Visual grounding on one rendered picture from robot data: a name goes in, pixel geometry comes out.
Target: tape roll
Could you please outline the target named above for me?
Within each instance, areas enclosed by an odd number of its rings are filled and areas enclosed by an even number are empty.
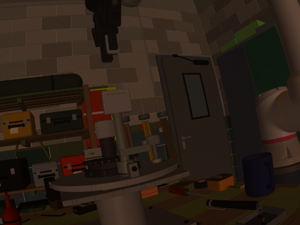
[[[194,182],[195,189],[203,189],[208,187],[208,180],[207,179],[199,179]]]

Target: mug handle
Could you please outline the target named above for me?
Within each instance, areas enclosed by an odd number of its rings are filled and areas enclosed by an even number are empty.
[[[273,184],[274,184],[274,174],[271,173],[272,168],[271,168],[271,163],[269,161],[265,161],[264,165],[267,166],[269,170],[269,175],[270,175],[270,183],[266,186],[267,189],[273,189]]]

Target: gray door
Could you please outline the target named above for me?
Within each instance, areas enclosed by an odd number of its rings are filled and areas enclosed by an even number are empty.
[[[233,174],[225,118],[209,57],[194,65],[172,55],[156,55],[170,130],[181,170],[189,179]]]

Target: red screwdriver handle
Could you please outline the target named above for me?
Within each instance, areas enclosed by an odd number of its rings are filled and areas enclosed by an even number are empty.
[[[188,196],[189,189],[179,186],[170,186],[168,192],[179,196]]]

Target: blue mug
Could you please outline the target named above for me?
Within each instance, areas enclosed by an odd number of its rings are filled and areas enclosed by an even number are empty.
[[[242,159],[246,195],[263,197],[275,190],[272,153],[252,154]]]

